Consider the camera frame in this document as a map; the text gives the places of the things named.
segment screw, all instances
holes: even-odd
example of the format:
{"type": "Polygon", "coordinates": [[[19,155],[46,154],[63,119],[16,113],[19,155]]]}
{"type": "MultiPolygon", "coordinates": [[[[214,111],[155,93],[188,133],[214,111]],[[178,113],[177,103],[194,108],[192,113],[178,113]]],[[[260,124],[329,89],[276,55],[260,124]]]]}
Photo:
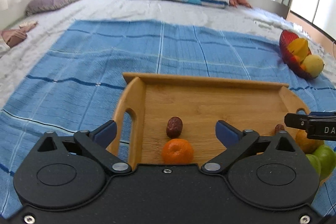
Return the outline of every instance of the screw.
{"type": "Polygon", "coordinates": [[[26,215],[23,218],[24,222],[26,222],[27,224],[34,224],[35,223],[35,218],[33,216],[30,215],[26,215]]]}
{"type": "Polygon", "coordinates": [[[300,224],[308,224],[310,222],[310,216],[303,216],[300,218],[300,224]]]}
{"type": "Polygon", "coordinates": [[[115,171],[126,171],[128,169],[128,164],[124,162],[118,162],[112,165],[112,169],[115,171]]]}
{"type": "Polygon", "coordinates": [[[207,171],[218,171],[221,166],[215,162],[208,162],[204,165],[205,170],[207,171]]]}

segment mattress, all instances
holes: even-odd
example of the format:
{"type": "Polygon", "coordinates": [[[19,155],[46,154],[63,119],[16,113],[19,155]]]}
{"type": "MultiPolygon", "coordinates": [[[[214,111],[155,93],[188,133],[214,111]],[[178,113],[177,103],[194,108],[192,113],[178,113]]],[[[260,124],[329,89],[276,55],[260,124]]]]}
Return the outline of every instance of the mattress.
{"type": "MultiPolygon", "coordinates": [[[[35,15],[26,20],[30,19],[38,20],[40,24],[29,33],[26,41],[0,59],[1,107],[31,68],[77,20],[156,19],[171,24],[204,26],[221,31],[260,35],[272,41],[278,40],[282,29],[295,29],[285,20],[262,10],[248,10],[243,7],[218,10],[159,0],[81,0],[62,10],[35,15]]],[[[332,77],[332,73],[335,72],[335,61],[326,55],[318,44],[310,42],[310,47],[313,53],[324,58],[326,62],[324,74],[328,77],[329,73],[329,79],[335,83],[332,77]]],[[[6,208],[3,209],[6,213],[10,212],[6,208]]]]}

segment lime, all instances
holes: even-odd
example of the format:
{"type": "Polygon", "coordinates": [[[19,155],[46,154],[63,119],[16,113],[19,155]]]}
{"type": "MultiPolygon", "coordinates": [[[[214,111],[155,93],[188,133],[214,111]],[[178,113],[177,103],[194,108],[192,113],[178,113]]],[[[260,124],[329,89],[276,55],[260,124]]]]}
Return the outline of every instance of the lime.
{"type": "Polygon", "coordinates": [[[312,154],[307,154],[306,157],[308,158],[308,160],[310,161],[310,163],[312,164],[316,172],[320,175],[321,174],[321,162],[319,158],[312,154]]]}
{"type": "Polygon", "coordinates": [[[320,180],[326,179],[336,165],[335,152],[328,145],[321,145],[313,153],[321,162],[320,180]]]}

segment tray handle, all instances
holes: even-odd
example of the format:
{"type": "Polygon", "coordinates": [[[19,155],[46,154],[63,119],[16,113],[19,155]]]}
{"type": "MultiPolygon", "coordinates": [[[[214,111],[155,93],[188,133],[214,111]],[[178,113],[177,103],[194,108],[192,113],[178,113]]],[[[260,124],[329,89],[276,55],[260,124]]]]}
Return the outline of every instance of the tray handle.
{"type": "Polygon", "coordinates": [[[117,135],[106,148],[113,155],[118,155],[124,114],[127,112],[132,119],[128,156],[128,164],[132,168],[141,161],[145,94],[146,85],[139,77],[134,78],[124,89],[113,115],[113,120],[117,123],[117,135]]]}

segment wooden tray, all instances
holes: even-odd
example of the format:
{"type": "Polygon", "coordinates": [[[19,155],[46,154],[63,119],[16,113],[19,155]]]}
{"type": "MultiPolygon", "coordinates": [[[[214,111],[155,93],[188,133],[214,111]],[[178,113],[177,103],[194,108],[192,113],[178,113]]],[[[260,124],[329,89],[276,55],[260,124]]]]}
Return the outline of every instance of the wooden tray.
{"type": "MultiPolygon", "coordinates": [[[[225,150],[216,138],[215,125],[224,120],[239,130],[254,129],[269,136],[284,123],[288,112],[308,107],[287,84],[210,77],[124,73],[128,83],[115,109],[118,132],[107,150],[118,154],[124,113],[132,118],[128,163],[163,164],[161,150],[170,139],[168,120],[183,121],[180,138],[194,148],[199,166],[225,150]]],[[[297,129],[286,128],[295,137],[297,129]]]]}

